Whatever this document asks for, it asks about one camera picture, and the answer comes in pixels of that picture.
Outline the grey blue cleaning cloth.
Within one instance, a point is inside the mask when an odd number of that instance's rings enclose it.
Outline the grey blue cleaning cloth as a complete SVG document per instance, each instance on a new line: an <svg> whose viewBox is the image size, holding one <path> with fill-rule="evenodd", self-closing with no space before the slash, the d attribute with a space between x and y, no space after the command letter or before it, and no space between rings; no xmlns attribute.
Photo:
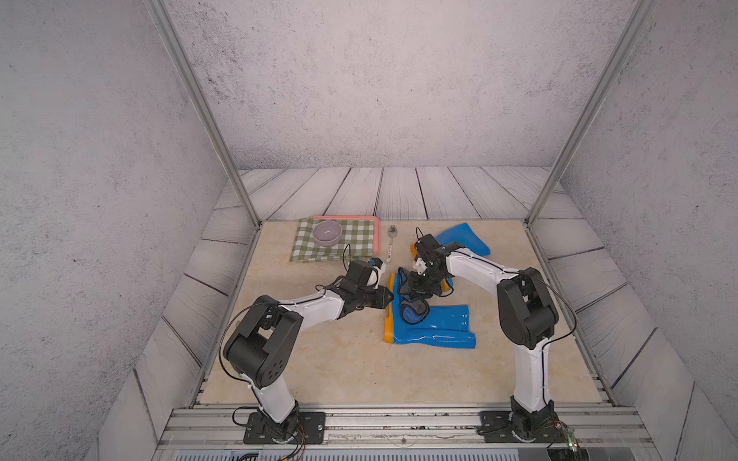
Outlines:
<svg viewBox="0 0 738 461"><path fill-rule="evenodd" d="M408 325L418 325L430 314L429 297L425 293L411 293L400 297L402 320Z"/></svg>

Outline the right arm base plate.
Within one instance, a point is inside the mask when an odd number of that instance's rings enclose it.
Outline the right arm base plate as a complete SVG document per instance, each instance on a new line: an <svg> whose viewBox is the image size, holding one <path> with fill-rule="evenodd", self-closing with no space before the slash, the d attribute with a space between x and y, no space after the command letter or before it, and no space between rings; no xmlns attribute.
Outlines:
<svg viewBox="0 0 738 461"><path fill-rule="evenodd" d="M550 416L526 412L482 411L478 435L485 443L564 443L566 431Z"/></svg>

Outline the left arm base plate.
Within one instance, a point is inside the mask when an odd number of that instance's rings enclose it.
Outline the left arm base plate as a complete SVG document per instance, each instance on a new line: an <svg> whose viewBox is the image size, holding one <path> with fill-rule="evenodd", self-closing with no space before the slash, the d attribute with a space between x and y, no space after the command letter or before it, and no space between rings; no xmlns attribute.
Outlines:
<svg viewBox="0 0 738 461"><path fill-rule="evenodd" d="M320 445L324 442L326 418L325 412L293 411L284 422L277 423L258 410L249 416L243 443L247 446Z"/></svg>

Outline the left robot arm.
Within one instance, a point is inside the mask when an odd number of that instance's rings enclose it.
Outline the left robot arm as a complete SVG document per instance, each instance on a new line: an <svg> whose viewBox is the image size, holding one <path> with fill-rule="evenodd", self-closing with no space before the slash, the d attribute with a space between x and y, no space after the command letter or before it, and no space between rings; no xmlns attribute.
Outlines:
<svg viewBox="0 0 738 461"><path fill-rule="evenodd" d="M300 333L358 310L386 308L394 295L381 285L385 270L378 257L355 259L316 295L289 301L263 295L246 309L221 352L250 385L269 428L290 435L297 426L299 403L283 374Z"/></svg>

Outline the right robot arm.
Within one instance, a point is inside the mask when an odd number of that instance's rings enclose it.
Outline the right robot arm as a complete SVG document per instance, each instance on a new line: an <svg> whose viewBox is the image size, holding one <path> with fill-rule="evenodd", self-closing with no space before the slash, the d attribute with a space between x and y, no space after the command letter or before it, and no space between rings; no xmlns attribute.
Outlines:
<svg viewBox="0 0 738 461"><path fill-rule="evenodd" d="M543 276L532 267L506 267L457 242L442 245L431 234L418 238L414 248L413 269L399 268L393 276L394 324L420 327L435 310L429 299L451 294L453 287L444 290L443 286L453 278L494 294L501 330L514 350L511 432L524 443L551 436L563 426L549 383L549 345L557 341L559 316Z"/></svg>

